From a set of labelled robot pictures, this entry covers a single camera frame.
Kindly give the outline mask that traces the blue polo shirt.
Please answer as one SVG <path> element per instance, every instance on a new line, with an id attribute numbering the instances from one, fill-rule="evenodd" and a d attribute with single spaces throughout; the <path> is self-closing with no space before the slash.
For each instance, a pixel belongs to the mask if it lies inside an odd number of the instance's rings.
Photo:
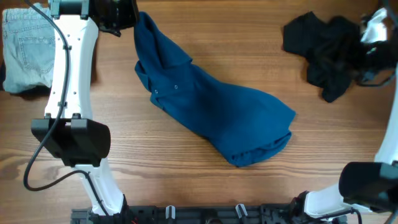
<path id="1" fill-rule="evenodd" d="M 150 101 L 186 128 L 207 139 L 236 167 L 250 166 L 287 145 L 295 111 L 263 91 L 221 82 L 193 64 L 140 12 L 134 28 L 135 71 Z"/>

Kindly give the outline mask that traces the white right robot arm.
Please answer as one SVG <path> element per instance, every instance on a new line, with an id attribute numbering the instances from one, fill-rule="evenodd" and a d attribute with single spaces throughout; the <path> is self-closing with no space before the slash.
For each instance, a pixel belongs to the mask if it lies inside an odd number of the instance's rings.
<path id="1" fill-rule="evenodd" d="M 397 68 L 397 42 L 359 44 L 350 50 L 348 41 L 327 43 L 311 53 L 335 70 L 349 71 L 345 60 L 352 57 L 358 71 L 350 76 L 361 80 L 366 72 Z M 397 103 L 394 102 L 384 140 L 373 162 L 350 162 L 337 184 L 312 192 L 302 192 L 290 204 L 265 205 L 285 223 L 342 223 L 345 215 L 363 212 L 391 212 L 397 215 Z"/>

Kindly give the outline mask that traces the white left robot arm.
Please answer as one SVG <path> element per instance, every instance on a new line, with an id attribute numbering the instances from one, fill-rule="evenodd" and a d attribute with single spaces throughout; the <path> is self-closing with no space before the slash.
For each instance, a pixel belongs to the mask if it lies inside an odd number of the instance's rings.
<path id="1" fill-rule="evenodd" d="M 75 211 L 72 223 L 132 223 L 109 167 L 109 128 L 93 120 L 90 83 L 99 32 L 120 36 L 138 19 L 135 1 L 50 1 L 46 20 L 55 30 L 55 61 L 44 117 L 31 123 L 39 148 L 46 149 L 79 175 L 91 200 L 87 212 Z"/>

